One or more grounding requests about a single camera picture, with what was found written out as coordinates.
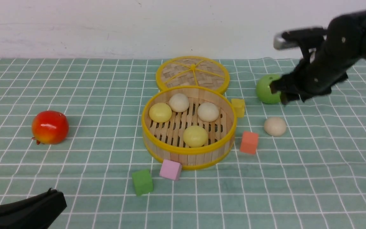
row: beige ball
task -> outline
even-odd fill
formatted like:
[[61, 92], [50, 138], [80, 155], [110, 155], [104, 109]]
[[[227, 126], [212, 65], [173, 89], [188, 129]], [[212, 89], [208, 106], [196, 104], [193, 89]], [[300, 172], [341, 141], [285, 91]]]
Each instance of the beige ball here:
[[220, 110], [214, 103], [204, 102], [197, 109], [197, 115], [203, 122], [213, 122], [220, 115]]
[[274, 137], [283, 135], [287, 129], [286, 122], [281, 117], [269, 117], [263, 127], [267, 134]]
[[184, 112], [189, 109], [189, 98], [182, 93], [174, 94], [169, 100], [169, 106], [176, 113]]

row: yellow rim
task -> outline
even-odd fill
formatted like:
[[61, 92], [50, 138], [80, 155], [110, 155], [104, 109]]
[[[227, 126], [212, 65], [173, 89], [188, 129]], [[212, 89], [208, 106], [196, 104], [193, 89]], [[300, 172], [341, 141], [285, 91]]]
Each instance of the yellow rim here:
[[[213, 64], [215, 64], [215, 65], [217, 65], [223, 72], [224, 72], [224, 75], [222, 76], [222, 75], [217, 75], [217, 76], [219, 76], [219, 77], [222, 77], [222, 78], [224, 78], [224, 83], [222, 83], [222, 85], [221, 85], [221, 87], [219, 87], [217, 90], [215, 90], [217, 93], [220, 93], [220, 94], [224, 94], [226, 91], [227, 91], [227, 89], [228, 89], [228, 86], [229, 86], [229, 82], [230, 82], [230, 74], [229, 74], [229, 72], [228, 72], [228, 70], [222, 65], [222, 64], [220, 64], [219, 62], [217, 62], [217, 61], [214, 61], [213, 59], [209, 59], [209, 58], [204, 58], [204, 57], [198, 57], [198, 56], [183, 56], [183, 57], [178, 57], [178, 58], [174, 58], [174, 59], [170, 59], [170, 60], [168, 60], [168, 61], [166, 61], [165, 63], [163, 63], [159, 68], [158, 68], [158, 70], [156, 71], [156, 84], [158, 85], [158, 87], [159, 87], [159, 90], [161, 90], [161, 91], [164, 91], [164, 90], [168, 90], [169, 89], [169, 87], [167, 87], [166, 86], [166, 84], [162, 81], [162, 79], [161, 79], [161, 76], [162, 76], [162, 71], [163, 71], [163, 68], [166, 66], [166, 65], [168, 65], [168, 64], [170, 64], [170, 63], [172, 63], [172, 62], [175, 62], [175, 61], [177, 61], [177, 60], [179, 60], [179, 59], [184, 59], [184, 58], [196, 58], [196, 59], [202, 59], [202, 61], [200, 61], [199, 63], [197, 63], [196, 64], [196, 66], [197, 65], [199, 65], [201, 62], [203, 62], [203, 61], [210, 61], [210, 62], [212, 62]], [[190, 66], [186, 66], [186, 65], [184, 65], [184, 64], [180, 64], [180, 65], [182, 65], [182, 66], [185, 66], [185, 67], [188, 67], [189, 69], [188, 70], [186, 70], [186, 71], [183, 71], [183, 72], [181, 72], [180, 74], [183, 74], [183, 73], [185, 73], [185, 72], [187, 72], [187, 71], [193, 71], [193, 74], [194, 74], [194, 78], [195, 78], [195, 81], [196, 81], [196, 86], [198, 86], [199, 84], [198, 84], [198, 82], [197, 82], [197, 80], [196, 80], [196, 74], [194, 73], [194, 70], [193, 69], [190, 69]]]
[[[196, 147], [196, 148], [183, 148], [183, 147], [177, 147], [177, 146], [173, 146], [173, 145], [169, 145], [166, 144], [164, 142], [161, 142], [159, 139], [155, 138], [155, 136], [153, 136], [151, 134], [151, 132], [149, 131], [148, 127], [146, 126], [145, 123], [145, 115], [148, 112], [148, 110], [150, 109], [148, 106], [149, 104], [151, 104], [154, 99], [158, 96], [160, 96], [161, 94], [164, 94], [166, 92], [172, 91], [172, 90], [176, 90], [179, 88], [197, 88], [200, 90], [206, 90], [209, 91], [211, 93], [217, 94], [218, 96], [220, 96], [226, 103], [228, 103], [228, 105], [230, 106], [230, 109], [232, 110], [233, 114], [234, 114], [234, 120], [233, 120], [233, 125], [232, 128], [229, 130], [229, 132], [227, 133], [227, 135], [225, 135], [222, 139], [220, 139], [219, 141], [210, 144], [210, 145], [206, 145], [206, 146], [202, 146], [202, 147]], [[172, 87], [172, 88], [168, 88], [167, 90], [163, 90], [159, 93], [157, 93], [154, 97], [152, 97], [148, 103], [146, 103], [145, 108], [142, 112], [142, 116], [141, 116], [141, 123], [142, 123], [142, 129], [143, 132], [146, 134], [146, 136], [148, 137], [148, 139], [153, 142], [157, 147], [175, 153], [175, 154], [179, 154], [179, 155], [199, 155], [199, 154], [204, 154], [204, 153], [208, 153], [211, 152], [215, 149], [218, 149], [220, 147], [222, 147], [223, 145], [225, 145], [226, 142], [230, 141], [230, 139], [232, 138], [232, 136], [235, 134], [235, 129], [237, 128], [237, 113], [235, 112], [234, 107], [232, 106], [232, 104], [227, 100], [227, 98], [225, 98], [224, 96], [222, 96], [221, 94], [216, 93], [214, 90], [205, 88], [205, 87], [200, 87], [200, 86], [178, 86], [178, 87]]]
[[[152, 152], [152, 150], [149, 148], [149, 146], [147, 145], [146, 141], [144, 141], [145, 147], [148, 150], [149, 154], [155, 158], [155, 160], [157, 160], [159, 163], [163, 163], [163, 158], [158, 157], [158, 155], [156, 155], [154, 152]], [[222, 161], [230, 152], [232, 149], [234, 143], [232, 143], [230, 145], [230, 148], [219, 158], [215, 159], [212, 162], [206, 163], [206, 164], [202, 164], [202, 165], [182, 165], [182, 170], [202, 170], [208, 167], [211, 167], [213, 165], [216, 165], [218, 162]]]

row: yellow spoke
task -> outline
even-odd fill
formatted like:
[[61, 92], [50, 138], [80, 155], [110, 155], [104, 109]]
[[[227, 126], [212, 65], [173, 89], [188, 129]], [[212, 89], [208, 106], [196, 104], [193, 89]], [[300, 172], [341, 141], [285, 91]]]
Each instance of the yellow spoke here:
[[197, 66], [199, 66], [199, 64], [201, 64], [203, 61], [204, 61], [204, 60], [202, 60], [202, 61], [198, 62], [198, 63], [196, 64], [196, 68], [197, 68]]
[[194, 82], [196, 83], [196, 86], [199, 85], [199, 83], [197, 82], [197, 78], [196, 78], [196, 72], [195, 70], [193, 70], [193, 76], [194, 76]]
[[186, 70], [186, 71], [182, 71], [181, 73], [176, 74], [176, 75], [174, 75], [174, 76], [170, 77], [168, 80], [166, 80], [166, 81], [164, 82], [164, 84], [167, 84], [170, 80], [172, 80], [172, 79], [174, 79], [174, 78], [178, 77], [179, 75], [182, 75], [182, 74], [184, 74], [184, 73], [186, 73], [186, 72], [188, 72], [188, 71], [190, 71], [190, 70], [191, 70], [191, 69], [188, 69], [188, 70]]
[[202, 69], [198, 69], [198, 68], [196, 68], [196, 70], [207, 73], [207, 74], [212, 74], [212, 75], [215, 75], [215, 76], [218, 76], [218, 77], [221, 77], [221, 78], [225, 78], [224, 76], [221, 76], [219, 74], [215, 74], [215, 73], [212, 73], [212, 72], [209, 72], [209, 71], [206, 71], [206, 70], [202, 70]]
[[172, 64], [177, 64], [177, 65], [180, 65], [180, 66], [183, 66], [183, 67], [186, 67], [186, 68], [190, 68], [190, 66], [188, 66], [188, 65], [177, 63], [177, 62], [174, 62], [174, 61], [172, 61], [171, 63]]

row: green cube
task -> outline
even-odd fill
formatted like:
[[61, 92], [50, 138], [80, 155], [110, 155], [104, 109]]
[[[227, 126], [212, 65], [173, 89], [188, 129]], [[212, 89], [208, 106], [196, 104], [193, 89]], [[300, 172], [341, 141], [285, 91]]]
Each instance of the green cube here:
[[149, 170], [141, 170], [132, 173], [133, 185], [137, 196], [153, 191], [153, 181]]

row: yellow cube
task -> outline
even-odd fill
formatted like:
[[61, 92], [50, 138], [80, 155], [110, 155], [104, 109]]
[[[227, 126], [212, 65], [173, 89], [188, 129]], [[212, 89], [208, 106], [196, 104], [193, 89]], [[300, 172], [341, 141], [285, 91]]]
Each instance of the yellow cube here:
[[245, 114], [245, 100], [231, 99], [231, 104], [234, 107], [238, 118], [243, 118]]

